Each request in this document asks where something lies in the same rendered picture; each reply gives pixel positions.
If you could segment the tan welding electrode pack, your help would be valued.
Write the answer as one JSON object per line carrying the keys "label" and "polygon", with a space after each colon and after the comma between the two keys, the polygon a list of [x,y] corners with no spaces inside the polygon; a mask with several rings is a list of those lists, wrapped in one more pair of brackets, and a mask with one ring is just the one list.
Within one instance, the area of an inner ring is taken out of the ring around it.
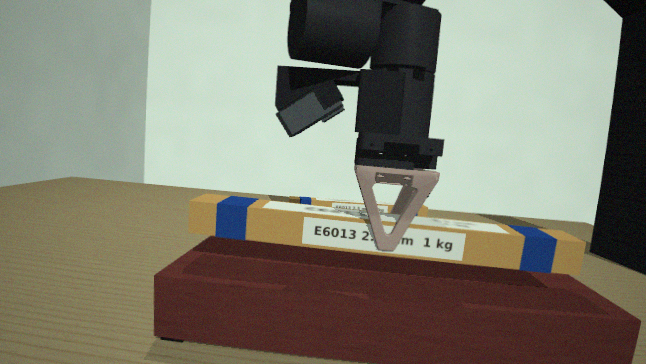
{"label": "tan welding electrode pack", "polygon": [[[289,202],[366,211],[364,201],[360,201],[360,200],[289,196]],[[379,212],[384,212],[384,213],[390,213],[394,204],[395,203],[392,203],[392,202],[377,202]],[[427,214],[428,214],[428,207],[425,205],[422,205],[422,207],[420,208],[416,216],[427,217]]]}

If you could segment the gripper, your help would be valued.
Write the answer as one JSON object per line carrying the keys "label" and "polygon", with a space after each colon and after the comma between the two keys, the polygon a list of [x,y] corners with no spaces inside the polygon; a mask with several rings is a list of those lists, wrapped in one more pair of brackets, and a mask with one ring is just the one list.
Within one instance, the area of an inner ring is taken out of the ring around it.
{"label": "gripper", "polygon": [[[399,68],[398,72],[406,72],[400,125],[400,135],[405,136],[360,132],[359,137],[358,132],[354,159],[376,246],[384,251],[396,249],[439,181],[440,173],[425,169],[436,170],[444,147],[444,139],[429,138],[435,74],[418,72],[417,80],[413,80],[413,69]],[[390,212],[401,215],[389,234],[384,231],[373,192],[375,183],[402,185]]]}

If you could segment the tan pack of welding electrodes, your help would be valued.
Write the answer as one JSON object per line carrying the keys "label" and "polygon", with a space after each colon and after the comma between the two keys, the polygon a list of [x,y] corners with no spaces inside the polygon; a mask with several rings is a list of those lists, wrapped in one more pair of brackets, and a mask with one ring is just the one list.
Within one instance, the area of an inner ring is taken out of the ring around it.
{"label": "tan pack of welding electrodes", "polygon": [[204,194],[188,233],[410,259],[580,275],[586,242],[560,230],[415,216],[378,250],[367,211]]}

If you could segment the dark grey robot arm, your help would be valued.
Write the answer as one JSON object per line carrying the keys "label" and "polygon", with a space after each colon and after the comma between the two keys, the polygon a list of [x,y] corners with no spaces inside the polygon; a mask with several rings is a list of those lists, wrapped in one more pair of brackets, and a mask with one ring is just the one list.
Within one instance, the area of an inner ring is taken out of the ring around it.
{"label": "dark grey robot arm", "polygon": [[406,72],[398,69],[414,69],[413,80],[436,73],[442,15],[425,1],[291,0],[291,59],[360,69],[371,58],[360,71],[277,65],[276,116],[288,136],[344,111],[337,85],[358,87],[355,132],[400,135]]}

